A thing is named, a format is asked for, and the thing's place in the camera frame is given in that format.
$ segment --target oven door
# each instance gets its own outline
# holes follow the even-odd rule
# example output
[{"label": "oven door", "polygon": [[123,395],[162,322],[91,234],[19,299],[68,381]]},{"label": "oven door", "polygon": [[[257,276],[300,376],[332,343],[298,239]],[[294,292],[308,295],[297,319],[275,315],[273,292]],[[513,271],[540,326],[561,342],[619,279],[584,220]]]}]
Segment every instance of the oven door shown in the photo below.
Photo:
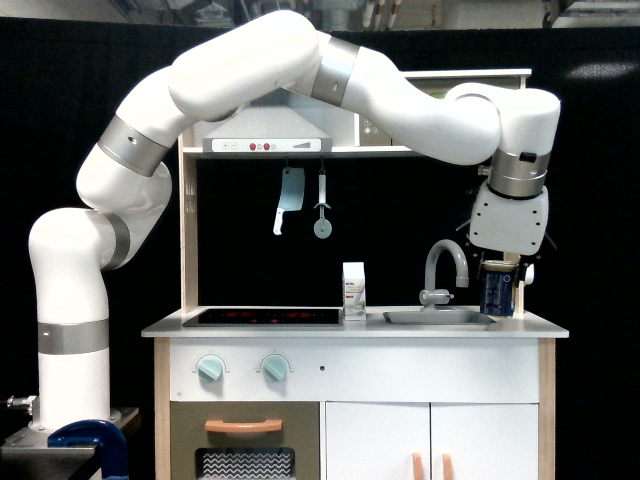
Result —
[{"label": "oven door", "polygon": [[171,478],[320,479],[317,402],[171,402]]}]

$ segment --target blue cup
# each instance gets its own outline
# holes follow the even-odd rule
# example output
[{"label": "blue cup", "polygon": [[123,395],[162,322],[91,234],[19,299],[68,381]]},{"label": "blue cup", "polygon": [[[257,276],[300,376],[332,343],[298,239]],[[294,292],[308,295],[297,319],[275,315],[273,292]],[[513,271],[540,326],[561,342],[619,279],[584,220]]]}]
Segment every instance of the blue cup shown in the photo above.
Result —
[{"label": "blue cup", "polygon": [[516,268],[515,263],[501,260],[482,262],[480,313],[495,317],[513,316]]}]

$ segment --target oven handle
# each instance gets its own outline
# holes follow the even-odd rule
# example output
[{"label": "oven handle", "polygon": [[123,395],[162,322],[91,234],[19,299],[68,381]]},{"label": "oven handle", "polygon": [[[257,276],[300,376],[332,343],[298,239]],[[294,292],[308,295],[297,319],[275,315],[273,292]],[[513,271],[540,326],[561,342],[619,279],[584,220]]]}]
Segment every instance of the oven handle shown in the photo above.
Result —
[{"label": "oven handle", "polygon": [[282,420],[265,420],[258,423],[226,423],[224,420],[207,420],[204,428],[207,432],[215,433],[279,432],[282,430]]}]

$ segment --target toy cleaver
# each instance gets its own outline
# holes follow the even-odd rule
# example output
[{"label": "toy cleaver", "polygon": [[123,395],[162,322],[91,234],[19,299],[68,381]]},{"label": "toy cleaver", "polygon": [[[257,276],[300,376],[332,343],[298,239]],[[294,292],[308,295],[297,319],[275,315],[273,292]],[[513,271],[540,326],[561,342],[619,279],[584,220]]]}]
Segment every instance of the toy cleaver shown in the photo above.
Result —
[{"label": "toy cleaver", "polygon": [[273,233],[282,235],[282,217],[284,212],[295,212],[302,208],[304,199],[304,169],[285,167],[282,170],[282,191],[273,223]]}]

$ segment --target stove knob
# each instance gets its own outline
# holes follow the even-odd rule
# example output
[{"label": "stove knob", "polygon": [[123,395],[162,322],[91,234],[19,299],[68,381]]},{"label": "stove knob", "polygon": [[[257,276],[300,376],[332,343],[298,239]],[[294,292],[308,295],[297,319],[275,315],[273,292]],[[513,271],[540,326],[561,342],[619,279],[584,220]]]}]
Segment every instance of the stove knob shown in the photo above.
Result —
[{"label": "stove knob", "polygon": [[287,376],[289,363],[282,355],[269,355],[262,361],[262,374],[270,382],[281,382]]},{"label": "stove knob", "polygon": [[198,361],[198,376],[205,382],[215,382],[222,375],[222,360],[216,355],[205,355]]}]

